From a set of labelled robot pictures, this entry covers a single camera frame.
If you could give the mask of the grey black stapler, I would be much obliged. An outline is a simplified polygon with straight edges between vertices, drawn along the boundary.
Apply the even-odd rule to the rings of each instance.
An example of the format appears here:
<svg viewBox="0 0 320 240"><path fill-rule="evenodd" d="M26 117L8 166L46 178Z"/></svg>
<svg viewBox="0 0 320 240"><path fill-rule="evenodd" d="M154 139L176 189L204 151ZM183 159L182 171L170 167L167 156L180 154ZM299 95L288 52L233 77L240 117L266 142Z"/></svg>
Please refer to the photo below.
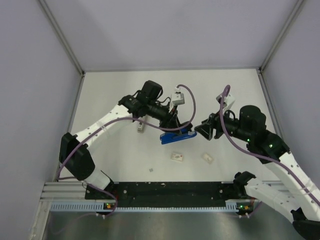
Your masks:
<svg viewBox="0 0 320 240"><path fill-rule="evenodd" d="M141 117L140 120L141 121L138 122L137 132L142 134L145 130L145 122L147 121L147 116Z"/></svg>

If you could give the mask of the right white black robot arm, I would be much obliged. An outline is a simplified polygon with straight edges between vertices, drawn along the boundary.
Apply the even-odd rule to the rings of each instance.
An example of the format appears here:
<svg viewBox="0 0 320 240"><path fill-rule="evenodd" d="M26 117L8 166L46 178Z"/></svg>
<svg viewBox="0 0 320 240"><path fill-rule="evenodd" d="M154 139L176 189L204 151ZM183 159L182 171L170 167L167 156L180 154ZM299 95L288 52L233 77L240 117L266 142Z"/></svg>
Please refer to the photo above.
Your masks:
<svg viewBox="0 0 320 240"><path fill-rule="evenodd" d="M223 116L212 113L195 130L207 140L225 135L228 140L245 141L246 149L242 152L259 159L278 177L290 195L277 192L247 171L235 175L234 194L239 198L256 198L273 208L304 239L320 238L320 190L299 166L284 140L267 130L266 116L258 107L243 106L238 118L231 110Z"/></svg>

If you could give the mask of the blue black stapler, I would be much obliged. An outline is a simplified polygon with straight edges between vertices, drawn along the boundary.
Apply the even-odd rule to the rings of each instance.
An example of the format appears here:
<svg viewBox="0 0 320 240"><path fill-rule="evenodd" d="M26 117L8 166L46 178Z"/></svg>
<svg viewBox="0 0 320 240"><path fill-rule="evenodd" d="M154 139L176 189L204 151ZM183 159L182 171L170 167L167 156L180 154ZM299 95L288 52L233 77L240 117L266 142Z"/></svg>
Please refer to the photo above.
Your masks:
<svg viewBox="0 0 320 240"><path fill-rule="evenodd" d="M182 128L177 132L165 132L160 135L159 139L162 145L179 142L187 139L194 138L197 132L193 130L193 125L190 123L188 126Z"/></svg>

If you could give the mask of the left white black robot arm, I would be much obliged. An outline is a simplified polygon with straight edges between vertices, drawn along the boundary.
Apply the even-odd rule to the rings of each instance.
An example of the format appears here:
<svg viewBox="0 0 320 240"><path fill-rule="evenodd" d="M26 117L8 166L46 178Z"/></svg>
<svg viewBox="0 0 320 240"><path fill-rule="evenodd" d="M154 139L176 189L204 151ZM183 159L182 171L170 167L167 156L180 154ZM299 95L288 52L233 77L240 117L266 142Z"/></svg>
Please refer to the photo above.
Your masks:
<svg viewBox="0 0 320 240"><path fill-rule="evenodd" d="M163 87L148 80L142 89L133 95L124 96L91 126L75 134L65 133L60 143L60 168L66 168L78 181L95 186L97 194L102 198L109 198L114 191L112 180L95 165L92 157L100 143L126 125L142 121L145 116L158 120L156 128L165 133L183 136L191 132L192 122L181 123L178 119L178 106L185 103L180 88L175 88L166 105L159 101L162 94Z"/></svg>

